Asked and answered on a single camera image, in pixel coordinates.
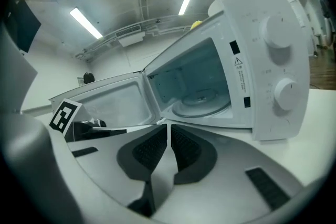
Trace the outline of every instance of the open microwave door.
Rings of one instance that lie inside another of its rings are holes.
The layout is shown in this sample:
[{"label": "open microwave door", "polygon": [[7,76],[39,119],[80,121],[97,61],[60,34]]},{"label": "open microwave door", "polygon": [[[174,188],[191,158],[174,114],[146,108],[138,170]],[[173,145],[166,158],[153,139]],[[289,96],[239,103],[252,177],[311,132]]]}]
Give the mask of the open microwave door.
[{"label": "open microwave door", "polygon": [[109,128],[153,124],[160,119],[141,72],[99,80],[51,98],[54,111],[63,99],[82,103]]}]

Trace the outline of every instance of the warning label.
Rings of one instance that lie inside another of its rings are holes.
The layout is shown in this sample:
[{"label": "warning label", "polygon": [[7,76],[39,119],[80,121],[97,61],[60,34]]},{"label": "warning label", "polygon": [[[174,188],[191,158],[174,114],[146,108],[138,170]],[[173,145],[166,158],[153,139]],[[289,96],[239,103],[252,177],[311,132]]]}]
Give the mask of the warning label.
[{"label": "warning label", "polygon": [[238,92],[240,93],[240,96],[247,97],[250,95],[250,92],[245,65],[243,64],[241,57],[238,58],[232,56],[232,63],[234,64],[234,73],[238,84]]},{"label": "warning label", "polygon": [[243,62],[240,61],[237,57],[236,57],[236,61],[235,61],[235,66],[239,66],[239,65],[242,65]]}]

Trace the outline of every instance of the microwave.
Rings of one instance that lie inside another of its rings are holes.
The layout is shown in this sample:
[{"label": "microwave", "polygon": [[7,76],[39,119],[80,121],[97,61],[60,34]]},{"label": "microwave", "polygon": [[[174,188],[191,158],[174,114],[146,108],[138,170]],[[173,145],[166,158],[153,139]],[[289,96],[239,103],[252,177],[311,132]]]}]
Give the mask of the microwave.
[{"label": "microwave", "polygon": [[309,92],[305,38],[287,0],[221,0],[220,11],[143,70],[54,98],[82,103],[107,127],[160,119],[251,129],[255,140],[299,133]]}]

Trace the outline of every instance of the table surface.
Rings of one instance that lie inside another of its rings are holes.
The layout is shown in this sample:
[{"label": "table surface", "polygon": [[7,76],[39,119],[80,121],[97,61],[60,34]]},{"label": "table surface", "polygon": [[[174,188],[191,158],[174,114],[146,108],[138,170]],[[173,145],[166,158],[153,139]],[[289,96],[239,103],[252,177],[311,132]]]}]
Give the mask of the table surface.
[{"label": "table surface", "polygon": [[325,176],[336,154],[336,91],[310,89],[300,133],[286,140],[253,141],[250,130],[166,122],[242,140],[285,167],[304,186]]}]

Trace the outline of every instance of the microwave control knob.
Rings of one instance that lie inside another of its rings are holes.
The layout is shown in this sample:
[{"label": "microwave control knob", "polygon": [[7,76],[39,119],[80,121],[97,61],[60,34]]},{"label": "microwave control knob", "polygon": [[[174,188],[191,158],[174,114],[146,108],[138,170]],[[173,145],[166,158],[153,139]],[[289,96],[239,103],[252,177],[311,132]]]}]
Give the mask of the microwave control knob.
[{"label": "microwave control knob", "polygon": [[283,110],[292,110],[299,102],[300,87],[292,79],[282,79],[275,87],[274,98]]},{"label": "microwave control knob", "polygon": [[269,47],[287,48],[292,44],[293,28],[281,15],[272,15],[261,22],[261,35]]}]

